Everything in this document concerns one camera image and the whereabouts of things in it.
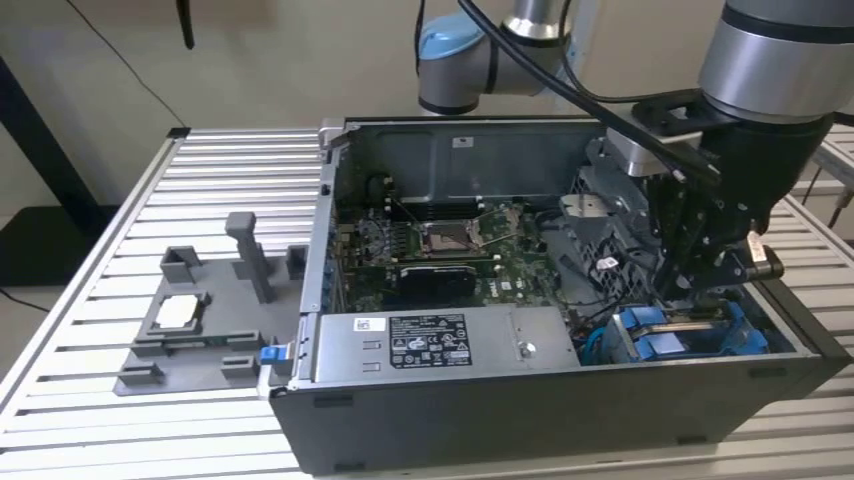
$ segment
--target white wall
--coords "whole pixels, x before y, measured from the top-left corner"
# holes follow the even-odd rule
[[[420,113],[415,0],[195,1],[192,51],[172,0],[75,3],[193,127]],[[427,18],[455,9],[427,3]],[[480,2],[496,19],[511,3]],[[120,202],[175,120],[63,0],[0,0],[0,54],[99,200]],[[490,97],[479,113],[551,107],[544,97]],[[0,174],[0,214],[53,201],[3,134]]]
[[[578,4],[572,65],[592,92],[622,96],[697,86],[723,0]]]

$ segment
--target robotic arm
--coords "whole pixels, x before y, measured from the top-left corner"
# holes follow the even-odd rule
[[[627,175],[642,177],[661,240],[658,294],[682,298],[695,289],[781,277],[782,263],[759,235],[835,110],[854,96],[854,2],[727,0],[701,88],[641,101],[628,119],[547,73],[563,55],[558,3],[518,1],[499,30],[460,0],[476,24],[472,48],[422,62],[422,106],[466,113],[482,93],[532,94],[544,83],[602,120],[606,148]],[[428,25],[422,51],[466,36],[464,28],[442,36],[442,28]],[[479,41],[484,33],[488,41]],[[442,69],[452,73],[436,74]]]

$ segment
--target metal frame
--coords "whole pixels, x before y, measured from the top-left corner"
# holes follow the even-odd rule
[[[316,133],[193,130],[163,146],[0,385],[4,479],[306,477],[254,389],[119,398],[112,386],[159,283],[152,252],[189,242],[201,247],[203,258],[236,257],[218,232],[230,209],[247,206],[259,212],[266,251],[282,253],[290,241],[308,235],[314,199],[306,192],[316,192],[320,167]],[[765,241],[786,263],[783,283],[854,354],[854,252],[790,198],[773,212]],[[72,372],[73,379],[57,377]],[[39,377],[47,381],[36,382]],[[714,446],[406,473],[419,479],[847,478],[854,367],[805,400],[769,405]]]

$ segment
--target blue latch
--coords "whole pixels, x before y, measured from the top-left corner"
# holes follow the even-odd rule
[[[262,348],[259,355],[262,365],[272,365],[276,363],[284,363],[288,359],[288,345],[279,345],[276,347]]]

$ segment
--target motherboard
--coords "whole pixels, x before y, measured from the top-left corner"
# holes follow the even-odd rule
[[[512,202],[471,207],[451,210],[471,210],[474,218],[424,219],[395,202],[339,225],[344,311],[506,303],[566,309],[535,213]]]

